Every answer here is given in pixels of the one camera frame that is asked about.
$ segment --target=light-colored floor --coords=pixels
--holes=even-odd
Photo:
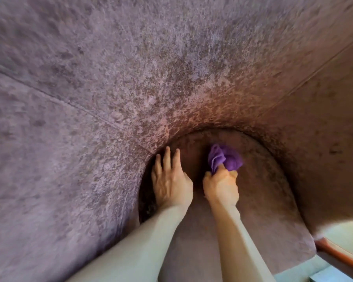
[[[353,253],[353,221],[332,227],[326,238]],[[329,264],[318,256],[275,276],[277,282],[307,282],[310,275],[323,270]]]

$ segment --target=microfiber cloth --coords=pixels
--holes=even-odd
[[[243,159],[234,149],[213,144],[208,155],[208,164],[214,174],[220,164],[224,164],[229,171],[238,170],[243,165]]]

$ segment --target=hand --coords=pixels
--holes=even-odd
[[[209,203],[235,206],[239,200],[238,187],[235,183],[237,176],[237,171],[229,172],[223,164],[218,166],[213,176],[210,172],[206,172],[202,183]]]
[[[183,172],[180,165],[180,150],[177,149],[173,157],[173,166],[170,162],[170,147],[166,147],[163,156],[163,169],[161,156],[156,155],[152,170],[152,182],[158,208],[180,206],[187,211],[192,202],[193,183]]]

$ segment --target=person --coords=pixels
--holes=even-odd
[[[158,210],[153,217],[109,251],[72,276],[68,282],[156,282],[167,249],[192,202],[193,183],[183,172],[177,149],[171,159],[166,147],[156,155],[152,182]],[[205,174],[204,194],[217,227],[223,282],[274,282],[254,242],[240,220],[236,171],[221,165]]]

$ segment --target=forearm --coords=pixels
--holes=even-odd
[[[235,206],[211,204],[217,225],[224,282],[275,281],[240,220]]]
[[[68,282],[155,282],[185,211],[165,208]]]

